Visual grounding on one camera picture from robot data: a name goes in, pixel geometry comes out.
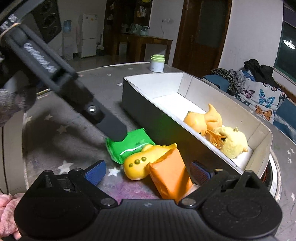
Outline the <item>grey gloved left hand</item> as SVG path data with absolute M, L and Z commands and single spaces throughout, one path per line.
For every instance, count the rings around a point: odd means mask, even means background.
M 15 93 L 7 89 L 1 89 L 1 127 L 3 127 L 11 117 L 19 112 L 26 112 L 36 102 L 37 89 L 23 88 Z

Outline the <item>pink gloved right hand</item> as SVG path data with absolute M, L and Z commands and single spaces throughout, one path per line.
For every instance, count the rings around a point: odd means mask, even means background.
M 24 193 L 15 195 L 1 193 L 1 240 L 10 235 L 15 240 L 21 238 L 14 220 L 14 211 L 23 196 Z

